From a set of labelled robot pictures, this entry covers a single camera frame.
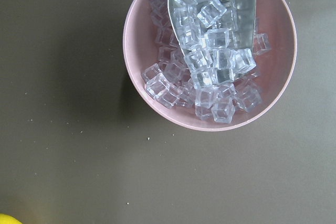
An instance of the bowl rim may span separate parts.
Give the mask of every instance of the bowl rim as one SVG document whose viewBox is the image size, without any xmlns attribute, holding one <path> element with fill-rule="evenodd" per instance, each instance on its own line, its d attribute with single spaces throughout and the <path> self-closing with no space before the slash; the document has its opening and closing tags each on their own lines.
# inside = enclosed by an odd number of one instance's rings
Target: bowl rim
<svg viewBox="0 0 336 224">
<path fill-rule="evenodd" d="M 172 118 L 171 116 L 167 116 L 165 113 L 162 112 L 162 110 L 157 109 L 155 106 L 153 106 L 152 103 L 149 103 L 147 101 L 147 98 L 144 96 L 143 90 L 140 90 L 140 87 L 138 87 L 138 85 L 136 84 L 136 81 L 135 81 L 134 76 L 133 76 L 133 74 L 131 72 L 131 69 L 130 69 L 128 58 L 126 57 L 127 51 L 128 51 L 127 48 L 126 48 L 126 44 L 127 44 L 126 32 L 128 30 L 129 20 L 131 18 L 131 13 L 132 13 L 133 9 L 135 8 L 135 5 L 137 4 L 138 0 L 133 0 L 132 4 L 131 4 L 131 6 L 130 6 L 130 8 L 128 10 L 128 13 L 127 13 L 127 16 L 126 16 L 126 19 L 125 19 L 125 24 L 124 24 L 124 29 L 123 29 L 123 38 L 122 38 L 123 54 L 124 54 L 125 65 L 126 65 L 129 77 L 131 78 L 131 81 L 133 83 L 133 86 L 137 90 L 138 94 L 142 97 L 142 99 L 155 112 L 157 112 L 159 115 L 161 115 L 162 117 L 166 118 L 167 120 L 169 120 L 169 121 L 171 121 L 171 122 L 173 122 L 173 123 L 175 123 L 175 124 L 177 124 L 179 126 L 191 129 L 191 130 L 204 131 L 204 132 L 228 131 L 228 130 L 233 130 L 233 129 L 242 127 L 242 126 L 244 126 L 246 124 L 249 124 L 249 123 L 253 122 L 254 120 L 256 120 L 259 117 L 261 117 L 262 115 L 264 115 L 267 111 L 269 111 L 270 108 L 272 106 L 274 106 L 274 104 L 280 99 L 280 97 L 282 96 L 282 94 L 284 93 L 286 87 L 289 84 L 289 81 L 290 81 L 290 79 L 292 77 L 292 74 L 293 74 L 293 71 L 294 71 L 294 68 L 295 68 L 296 57 L 297 57 L 297 33 L 296 33 L 296 28 L 295 28 L 294 19 L 293 19 L 291 11 L 289 9 L 289 6 L 287 5 L 287 3 L 286 3 L 285 0 L 281 0 L 281 1 L 283 3 L 284 7 L 286 8 L 286 11 L 287 11 L 287 13 L 289 15 L 289 19 L 290 19 L 291 27 L 292 27 L 292 32 L 293 32 L 292 35 L 293 35 L 293 38 L 294 38 L 294 54 L 293 54 L 293 60 L 292 60 L 292 64 L 291 64 L 291 69 L 289 71 L 289 74 L 288 74 L 288 77 L 287 77 L 287 80 L 286 80 L 285 84 L 283 85 L 282 89 L 280 90 L 280 92 L 278 93 L 278 95 L 275 97 L 275 99 L 266 108 L 264 108 L 260 113 L 258 113 L 257 115 L 255 115 L 251 119 L 248 119 L 246 121 L 243 121 L 243 122 L 235 124 L 235 125 L 230 125 L 230 126 L 226 126 L 226 127 L 218 127 L 218 128 L 205 128 L 205 127 L 193 126 L 193 125 L 189 125 L 189 124 L 183 123 L 181 121 L 178 121 L 178 120 Z"/>
</svg>

